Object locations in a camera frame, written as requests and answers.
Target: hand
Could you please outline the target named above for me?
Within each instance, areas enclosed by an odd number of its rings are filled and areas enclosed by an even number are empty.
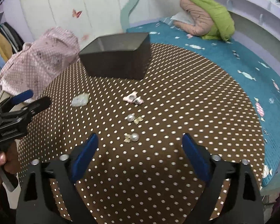
[[[20,171],[21,165],[18,160],[17,145],[14,141],[6,153],[0,152],[0,166],[4,165],[6,172],[16,174]]]

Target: table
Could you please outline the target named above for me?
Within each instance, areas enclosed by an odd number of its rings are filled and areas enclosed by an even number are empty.
[[[240,85],[203,56],[172,45],[152,44],[152,61],[141,81],[89,77],[78,61],[44,90],[52,105],[36,115],[19,146],[23,179],[35,158],[50,161],[97,133],[99,148],[76,188],[98,223],[183,222],[204,189],[181,148],[188,132],[227,161],[250,160],[258,183],[264,144],[258,115]],[[140,106],[122,99],[138,92]],[[71,100],[90,93],[88,105]],[[128,114],[142,116],[138,125]],[[125,143],[125,133],[138,133]],[[220,214],[229,181],[212,217]],[[67,211],[52,181],[62,216]]]

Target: blue mattress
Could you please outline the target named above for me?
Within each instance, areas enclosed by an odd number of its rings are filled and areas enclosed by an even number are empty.
[[[150,32],[152,43],[176,45],[203,55],[216,63],[231,75],[241,88],[258,107],[263,136],[265,140],[265,165],[267,175],[262,179],[266,186],[274,175],[280,162],[280,77],[256,54],[242,44],[231,40],[225,43],[218,40],[202,40],[199,37],[188,38],[187,33],[165,23],[150,23],[128,32]],[[190,45],[200,46],[204,49],[195,49]]]

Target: pink checkered cloth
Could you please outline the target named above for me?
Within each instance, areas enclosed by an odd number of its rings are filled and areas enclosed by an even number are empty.
[[[49,83],[76,62],[80,51],[78,38],[60,27],[51,28],[33,43],[25,43],[0,71],[0,85],[11,95],[31,89],[33,102]]]

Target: pink hair clip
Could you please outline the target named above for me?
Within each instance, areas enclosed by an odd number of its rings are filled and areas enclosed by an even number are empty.
[[[137,92],[132,92],[131,94],[129,94],[128,96],[125,96],[123,98],[123,101],[126,101],[128,103],[134,103],[136,105],[141,105],[144,103],[144,100],[141,99],[141,97],[137,97]]]

